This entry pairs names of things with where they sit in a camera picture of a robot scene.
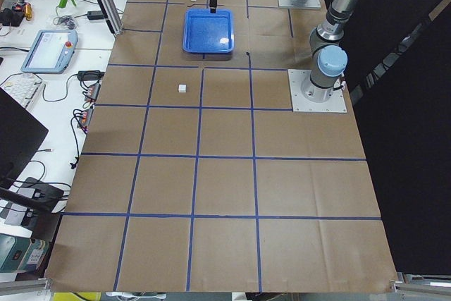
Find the blue plastic tray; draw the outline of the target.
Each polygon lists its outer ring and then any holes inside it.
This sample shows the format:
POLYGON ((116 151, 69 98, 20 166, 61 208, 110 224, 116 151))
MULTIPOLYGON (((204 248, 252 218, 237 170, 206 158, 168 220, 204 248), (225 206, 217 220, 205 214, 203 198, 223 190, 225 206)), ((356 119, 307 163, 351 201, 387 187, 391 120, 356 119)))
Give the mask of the blue plastic tray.
POLYGON ((185 13, 183 50, 193 54, 227 54, 235 46, 230 9, 192 8, 185 13))

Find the black power adapter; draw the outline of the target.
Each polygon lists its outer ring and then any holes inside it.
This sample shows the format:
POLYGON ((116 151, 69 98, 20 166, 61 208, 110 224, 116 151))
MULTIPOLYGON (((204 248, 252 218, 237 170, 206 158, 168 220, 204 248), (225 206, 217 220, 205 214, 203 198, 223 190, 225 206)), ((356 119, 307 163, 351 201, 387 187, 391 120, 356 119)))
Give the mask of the black power adapter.
POLYGON ((104 19, 104 14, 102 13, 102 11, 88 11, 86 13, 86 16, 87 16, 87 19, 90 21, 104 19))

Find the blue teach pendant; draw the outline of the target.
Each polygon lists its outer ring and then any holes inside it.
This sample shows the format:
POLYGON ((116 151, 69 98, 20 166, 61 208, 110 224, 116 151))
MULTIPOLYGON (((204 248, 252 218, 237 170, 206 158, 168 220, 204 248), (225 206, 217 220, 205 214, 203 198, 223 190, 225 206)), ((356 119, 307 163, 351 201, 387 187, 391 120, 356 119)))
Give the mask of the blue teach pendant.
POLYGON ((23 73, 61 74, 78 43, 76 30, 40 30, 21 66, 23 73))

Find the brown paper table cover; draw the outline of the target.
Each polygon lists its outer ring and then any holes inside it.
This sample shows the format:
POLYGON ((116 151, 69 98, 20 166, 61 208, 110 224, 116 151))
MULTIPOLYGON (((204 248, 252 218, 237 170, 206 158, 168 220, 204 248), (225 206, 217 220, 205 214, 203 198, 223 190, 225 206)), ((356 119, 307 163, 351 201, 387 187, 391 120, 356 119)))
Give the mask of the brown paper table cover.
POLYGON ((354 114, 295 113, 324 10, 219 0, 229 55, 183 51, 207 0, 128 0, 46 271, 59 292, 363 292, 396 278, 354 114), (186 93, 178 85, 186 84, 186 93))

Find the white keyboard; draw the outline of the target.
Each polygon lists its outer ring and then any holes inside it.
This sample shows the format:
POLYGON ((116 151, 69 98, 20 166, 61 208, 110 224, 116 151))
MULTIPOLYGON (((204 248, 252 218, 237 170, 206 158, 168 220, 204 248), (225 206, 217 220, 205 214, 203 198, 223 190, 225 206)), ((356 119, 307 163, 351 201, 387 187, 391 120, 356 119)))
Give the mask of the white keyboard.
POLYGON ((35 76, 17 76, 7 80, 1 89, 15 99, 23 108, 30 110, 38 98, 44 83, 35 76))

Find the black monitor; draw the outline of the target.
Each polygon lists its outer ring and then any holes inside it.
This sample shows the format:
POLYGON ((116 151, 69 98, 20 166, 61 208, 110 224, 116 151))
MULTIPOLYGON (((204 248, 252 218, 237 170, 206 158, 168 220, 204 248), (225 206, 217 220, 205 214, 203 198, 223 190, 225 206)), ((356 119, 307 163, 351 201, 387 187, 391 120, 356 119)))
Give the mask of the black monitor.
POLYGON ((1 187, 10 188, 49 130, 6 91, 1 90, 1 187))

